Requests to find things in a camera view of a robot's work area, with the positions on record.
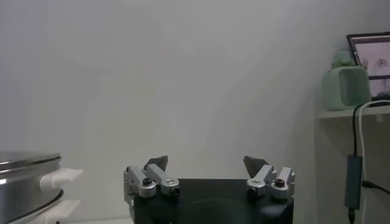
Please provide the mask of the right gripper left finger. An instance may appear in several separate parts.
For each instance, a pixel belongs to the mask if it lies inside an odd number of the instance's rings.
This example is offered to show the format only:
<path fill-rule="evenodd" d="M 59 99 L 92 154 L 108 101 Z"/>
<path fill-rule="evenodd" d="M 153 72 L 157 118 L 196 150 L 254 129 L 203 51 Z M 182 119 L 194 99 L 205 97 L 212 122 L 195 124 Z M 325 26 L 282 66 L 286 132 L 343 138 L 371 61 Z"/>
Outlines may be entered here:
<path fill-rule="evenodd" d="M 136 196 L 153 198 L 158 189 L 169 198 L 177 198 L 180 195 L 180 183 L 165 172 L 168 161 L 168 156 L 164 155 L 149 159 L 143 168 L 127 166 L 123 172 L 124 201 L 132 204 Z"/>

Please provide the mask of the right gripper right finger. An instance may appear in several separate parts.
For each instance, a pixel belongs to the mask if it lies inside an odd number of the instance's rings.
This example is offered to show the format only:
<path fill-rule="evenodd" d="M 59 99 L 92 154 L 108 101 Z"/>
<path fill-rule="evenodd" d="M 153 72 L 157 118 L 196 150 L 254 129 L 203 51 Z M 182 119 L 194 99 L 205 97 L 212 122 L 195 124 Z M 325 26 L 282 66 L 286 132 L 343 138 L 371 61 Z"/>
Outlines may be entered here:
<path fill-rule="evenodd" d="M 258 199 L 270 195 L 277 200 L 288 200 L 294 196 L 296 174 L 290 167 L 279 172 L 264 159 L 245 156 L 244 165 L 250 178 L 246 181 L 247 196 Z"/>

